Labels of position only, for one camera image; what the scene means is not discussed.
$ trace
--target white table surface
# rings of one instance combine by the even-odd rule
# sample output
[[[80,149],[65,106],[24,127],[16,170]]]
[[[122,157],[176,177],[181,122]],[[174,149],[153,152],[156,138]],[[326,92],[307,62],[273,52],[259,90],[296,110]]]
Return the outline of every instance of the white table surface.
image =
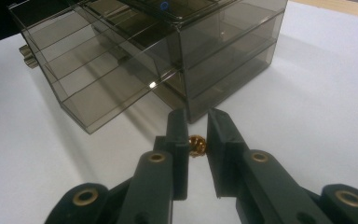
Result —
[[[43,223],[72,187],[133,175],[171,111],[148,94],[92,135],[61,109],[20,35],[0,41],[0,223]],[[289,2],[270,68],[217,108],[250,148],[272,153],[304,188],[358,188],[358,17]],[[189,125],[206,134],[206,118]],[[206,157],[190,159],[189,195],[173,223],[240,223],[216,199]]]

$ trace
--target storage organizer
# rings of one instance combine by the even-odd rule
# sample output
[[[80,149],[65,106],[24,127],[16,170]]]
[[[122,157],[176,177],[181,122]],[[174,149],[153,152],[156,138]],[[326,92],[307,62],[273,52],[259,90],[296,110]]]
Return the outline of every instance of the storage organizer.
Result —
[[[88,133],[149,92],[200,118],[272,61],[287,0],[29,0],[16,23]]]

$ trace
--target small brass part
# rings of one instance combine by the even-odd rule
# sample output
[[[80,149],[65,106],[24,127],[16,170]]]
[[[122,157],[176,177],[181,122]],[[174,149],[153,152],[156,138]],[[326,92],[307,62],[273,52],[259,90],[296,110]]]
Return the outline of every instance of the small brass part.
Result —
[[[258,162],[266,162],[269,160],[269,157],[261,152],[255,152],[252,154],[252,160],[258,161]]]
[[[149,160],[152,162],[161,162],[165,160],[165,156],[159,153],[153,153],[150,155]]]
[[[358,207],[358,195],[347,190],[337,190],[336,197],[342,202],[352,207]]]
[[[86,206],[93,203],[98,198],[97,189],[82,189],[77,194],[75,194],[72,203],[77,206]]]
[[[206,152],[206,141],[205,138],[199,135],[191,135],[188,137],[188,142],[190,144],[190,156],[195,158],[198,156],[205,155]]]

